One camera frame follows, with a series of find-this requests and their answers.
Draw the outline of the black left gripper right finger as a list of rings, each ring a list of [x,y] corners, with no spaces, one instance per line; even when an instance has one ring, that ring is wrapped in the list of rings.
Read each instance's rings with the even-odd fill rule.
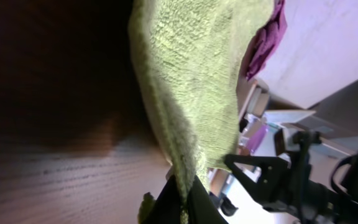
[[[187,209],[189,224],[227,224],[210,200],[198,176],[195,176],[188,193]]]

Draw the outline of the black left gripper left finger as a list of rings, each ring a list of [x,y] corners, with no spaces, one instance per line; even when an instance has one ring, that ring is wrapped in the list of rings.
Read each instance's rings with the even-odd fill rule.
[[[151,211],[141,221],[141,224],[183,223],[185,223],[185,211],[183,210],[176,177],[172,175],[154,202]]]

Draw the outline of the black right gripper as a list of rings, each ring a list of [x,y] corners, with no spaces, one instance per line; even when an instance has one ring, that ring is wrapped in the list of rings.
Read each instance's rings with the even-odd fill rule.
[[[314,131],[279,130],[275,157],[227,154],[224,163],[251,198],[269,212],[286,212],[300,223],[352,223],[352,202],[338,190],[310,180],[310,147],[320,145]],[[254,182],[237,164],[260,169]]]

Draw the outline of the light green cloth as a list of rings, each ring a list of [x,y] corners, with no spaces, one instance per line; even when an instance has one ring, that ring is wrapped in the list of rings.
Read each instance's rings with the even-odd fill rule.
[[[274,0],[135,0],[128,31],[131,60],[147,116],[171,163],[179,211],[206,171],[237,149],[237,79],[251,39]]]

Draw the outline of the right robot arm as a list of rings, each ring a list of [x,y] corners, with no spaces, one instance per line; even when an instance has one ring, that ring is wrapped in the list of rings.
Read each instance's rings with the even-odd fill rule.
[[[228,154],[225,165],[252,199],[272,213],[288,213],[300,223],[358,223],[358,153],[337,163],[330,188],[310,180],[309,149],[320,133],[281,129],[274,157]]]

